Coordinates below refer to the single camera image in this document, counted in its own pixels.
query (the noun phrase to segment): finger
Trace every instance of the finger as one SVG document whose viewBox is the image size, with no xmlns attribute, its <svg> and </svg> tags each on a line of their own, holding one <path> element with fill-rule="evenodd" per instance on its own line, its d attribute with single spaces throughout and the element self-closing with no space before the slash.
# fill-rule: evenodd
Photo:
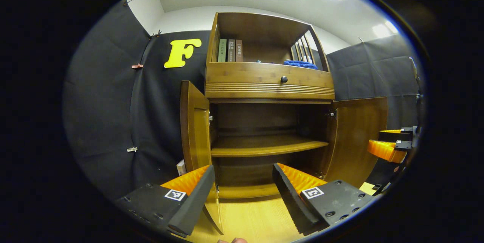
<svg viewBox="0 0 484 243">
<path fill-rule="evenodd" d="M 245 240 L 244 238 L 234 238 L 234 240 L 232 241 L 232 243 L 247 243 L 247 240 Z"/>
</svg>

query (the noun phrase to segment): white wall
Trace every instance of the white wall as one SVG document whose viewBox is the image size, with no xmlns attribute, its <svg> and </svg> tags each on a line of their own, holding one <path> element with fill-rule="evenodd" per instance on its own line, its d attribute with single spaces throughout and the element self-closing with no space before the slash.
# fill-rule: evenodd
<svg viewBox="0 0 484 243">
<path fill-rule="evenodd" d="M 158 33 L 156 26 L 164 14 L 160 0 L 132 0 L 128 6 L 147 33 Z"/>
<path fill-rule="evenodd" d="M 216 12 L 252 12 L 256 14 L 269 14 L 300 21 L 294 17 L 277 14 L 276 12 L 265 11 L 263 9 L 231 6 L 207 6 L 166 12 L 159 18 L 159 21 L 155 25 L 155 30 L 156 32 L 160 30 L 162 33 L 175 33 L 178 31 L 209 31 L 211 30 L 213 18 Z M 326 54 L 350 46 L 349 43 L 341 40 L 337 36 L 334 36 L 322 28 L 314 26 L 314 29 Z"/>
</svg>

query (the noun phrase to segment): brown book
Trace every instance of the brown book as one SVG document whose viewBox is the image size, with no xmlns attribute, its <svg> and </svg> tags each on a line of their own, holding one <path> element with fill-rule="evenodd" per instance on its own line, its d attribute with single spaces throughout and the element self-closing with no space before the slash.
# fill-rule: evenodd
<svg viewBox="0 0 484 243">
<path fill-rule="evenodd" d="M 227 62 L 235 62 L 235 39 L 227 40 Z"/>
<path fill-rule="evenodd" d="M 235 40 L 235 61 L 243 62 L 242 59 L 242 40 Z"/>
</svg>

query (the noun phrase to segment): yellow letter f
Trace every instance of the yellow letter f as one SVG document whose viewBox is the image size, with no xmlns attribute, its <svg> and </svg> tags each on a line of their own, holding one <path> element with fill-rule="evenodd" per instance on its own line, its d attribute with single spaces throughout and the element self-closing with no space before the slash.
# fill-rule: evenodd
<svg viewBox="0 0 484 243">
<path fill-rule="evenodd" d="M 188 40 L 173 40 L 170 45 L 171 52 L 168 62 L 164 63 L 165 68 L 182 67 L 185 65 L 185 61 L 182 60 L 182 56 L 185 55 L 185 59 L 189 59 L 193 54 L 193 46 L 200 47 L 202 41 L 200 39 L 188 39 Z"/>
</svg>

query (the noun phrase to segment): ceiling light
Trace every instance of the ceiling light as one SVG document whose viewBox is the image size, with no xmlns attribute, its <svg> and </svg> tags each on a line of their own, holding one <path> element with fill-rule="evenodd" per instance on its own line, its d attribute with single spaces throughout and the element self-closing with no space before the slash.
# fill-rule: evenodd
<svg viewBox="0 0 484 243">
<path fill-rule="evenodd" d="M 385 25 L 393 32 L 393 33 L 398 33 L 398 30 L 395 28 L 394 24 L 392 22 L 387 21 L 385 22 Z"/>
<path fill-rule="evenodd" d="M 378 38 L 383 38 L 392 35 L 389 29 L 384 24 L 379 24 L 373 27 L 373 32 Z"/>
</svg>

